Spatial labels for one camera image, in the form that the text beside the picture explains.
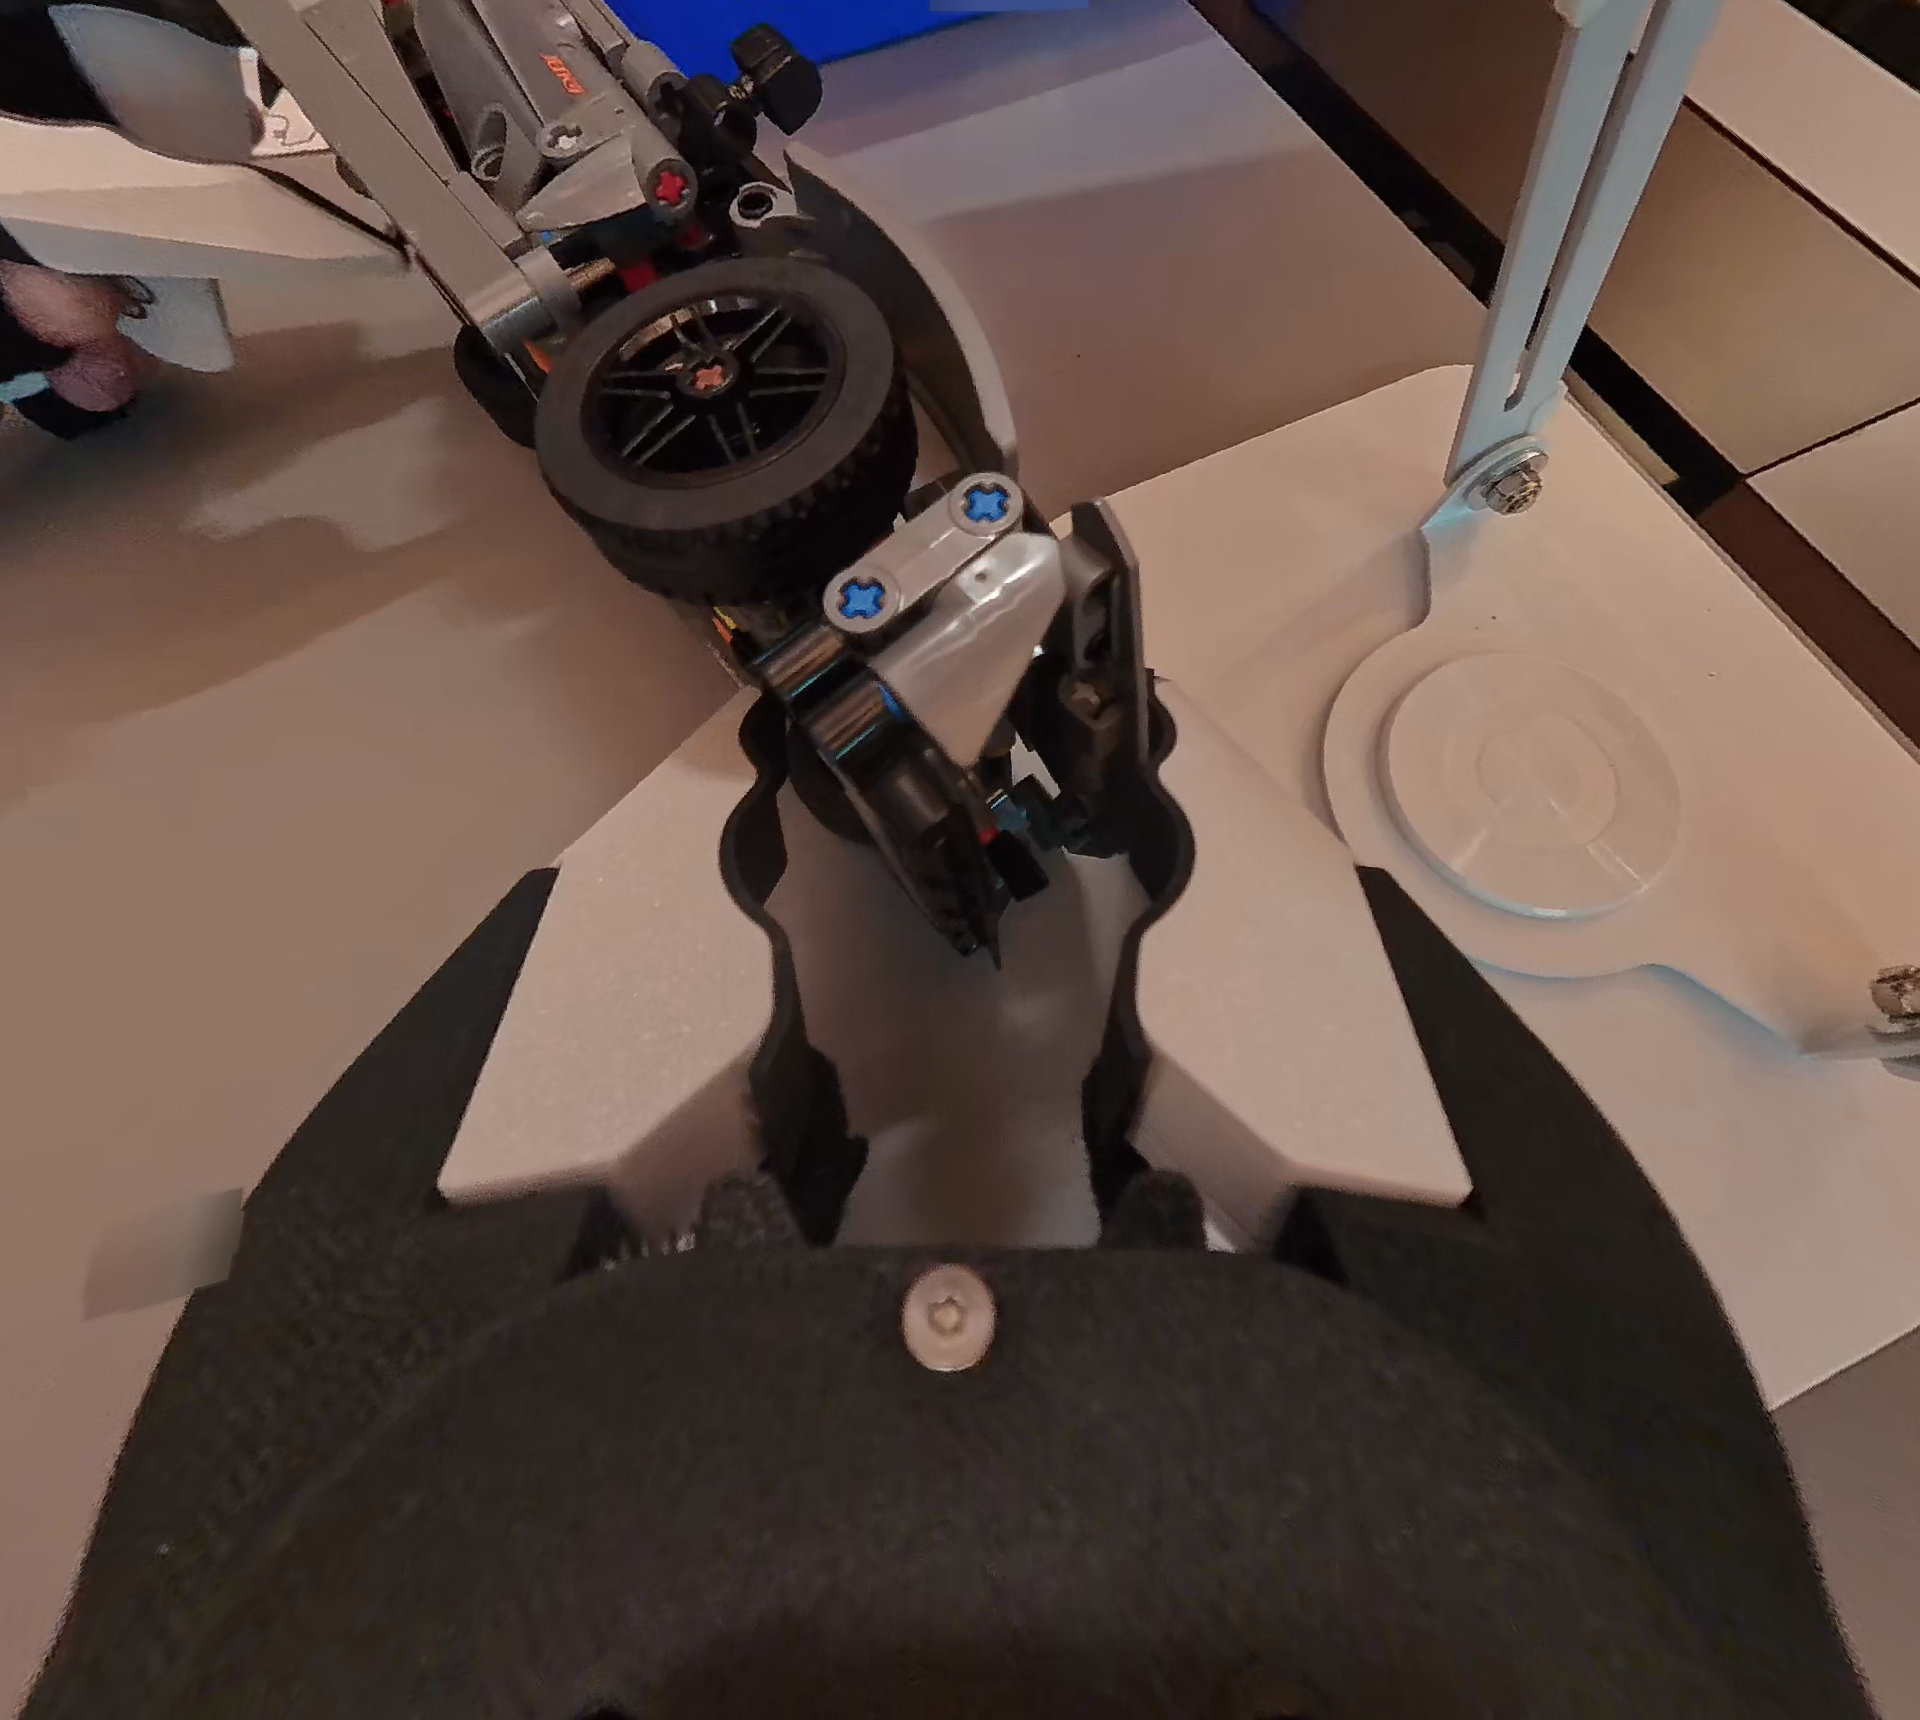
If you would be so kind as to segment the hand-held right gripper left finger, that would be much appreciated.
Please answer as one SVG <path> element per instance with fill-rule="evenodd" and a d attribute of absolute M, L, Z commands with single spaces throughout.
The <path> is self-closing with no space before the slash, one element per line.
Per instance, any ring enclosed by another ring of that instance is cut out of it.
<path fill-rule="evenodd" d="M 836 1241 L 869 1146 L 770 913 L 787 780 L 780 710 L 733 701 L 563 852 L 446 1203 L 589 1186 L 669 1239 L 713 1180 L 760 1175 L 809 1242 Z"/>

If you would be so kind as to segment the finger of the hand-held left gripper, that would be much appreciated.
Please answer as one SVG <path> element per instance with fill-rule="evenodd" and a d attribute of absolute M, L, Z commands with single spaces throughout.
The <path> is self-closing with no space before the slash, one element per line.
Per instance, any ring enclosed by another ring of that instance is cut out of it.
<path fill-rule="evenodd" d="M 7 241 L 43 268 L 254 283 L 402 272 L 373 225 L 251 166 L 180 162 L 89 125 L 2 120 Z"/>
<path fill-rule="evenodd" d="M 52 4 L 61 46 L 133 145 L 199 166 L 243 166 L 278 145 L 254 50 L 108 4 Z"/>

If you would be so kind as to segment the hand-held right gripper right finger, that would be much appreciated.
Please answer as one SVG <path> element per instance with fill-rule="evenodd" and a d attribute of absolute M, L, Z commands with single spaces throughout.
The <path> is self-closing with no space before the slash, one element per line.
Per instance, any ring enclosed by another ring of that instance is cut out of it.
<path fill-rule="evenodd" d="M 1458 1208 L 1475 1182 L 1350 851 L 1175 683 L 1157 694 L 1175 891 L 1137 948 L 1120 1140 L 1234 1253 L 1307 1188 Z"/>

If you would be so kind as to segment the grey toy car model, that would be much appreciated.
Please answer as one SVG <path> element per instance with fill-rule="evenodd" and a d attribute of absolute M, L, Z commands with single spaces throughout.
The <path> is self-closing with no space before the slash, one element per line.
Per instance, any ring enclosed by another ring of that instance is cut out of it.
<path fill-rule="evenodd" d="M 963 955 L 1141 830 L 1154 688 L 1119 525 L 1056 537 L 937 278 L 762 125 L 778 26 L 689 74 L 608 0 L 157 0 L 251 49 L 459 326 L 601 557 L 774 702 L 820 822 Z"/>

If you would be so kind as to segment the person's left hand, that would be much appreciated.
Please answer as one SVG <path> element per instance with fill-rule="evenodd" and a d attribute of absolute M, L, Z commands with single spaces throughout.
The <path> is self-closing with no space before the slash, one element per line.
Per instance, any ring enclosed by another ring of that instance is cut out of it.
<path fill-rule="evenodd" d="M 2 400 L 57 438 L 126 417 L 153 361 L 131 339 L 133 298 L 112 281 L 2 263 Z"/>

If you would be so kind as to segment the white book stand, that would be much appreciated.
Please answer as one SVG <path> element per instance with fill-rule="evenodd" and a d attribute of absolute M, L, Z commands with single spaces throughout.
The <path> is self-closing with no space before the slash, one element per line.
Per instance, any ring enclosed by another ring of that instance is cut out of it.
<path fill-rule="evenodd" d="M 1519 1002 L 1778 1408 L 1916 1330 L 1916 756 L 1564 389 L 1720 2 L 1554 0 L 1472 368 L 1114 518 L 1152 676 Z"/>

